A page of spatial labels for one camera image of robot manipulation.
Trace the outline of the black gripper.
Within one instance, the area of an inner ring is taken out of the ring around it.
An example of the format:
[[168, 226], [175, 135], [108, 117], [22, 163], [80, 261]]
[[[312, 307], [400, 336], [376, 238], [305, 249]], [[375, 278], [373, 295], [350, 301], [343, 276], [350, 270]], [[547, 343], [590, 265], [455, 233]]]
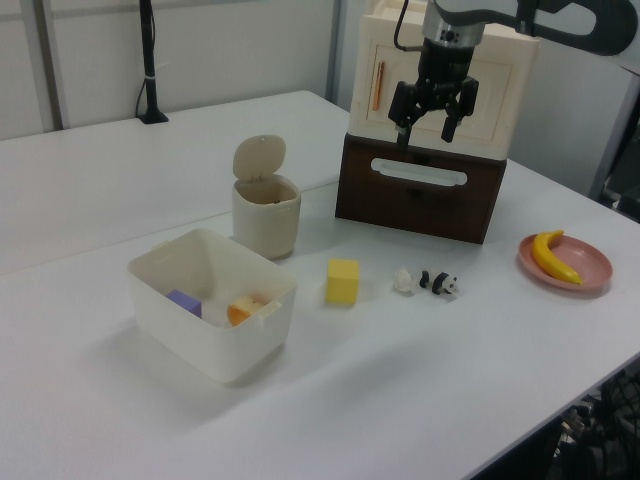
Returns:
[[407, 149], [413, 125], [432, 109], [444, 109], [441, 139], [451, 143], [464, 117], [474, 113], [479, 82], [468, 76], [474, 47], [442, 45], [425, 39], [418, 81], [399, 81], [388, 112], [397, 130], [396, 143]]

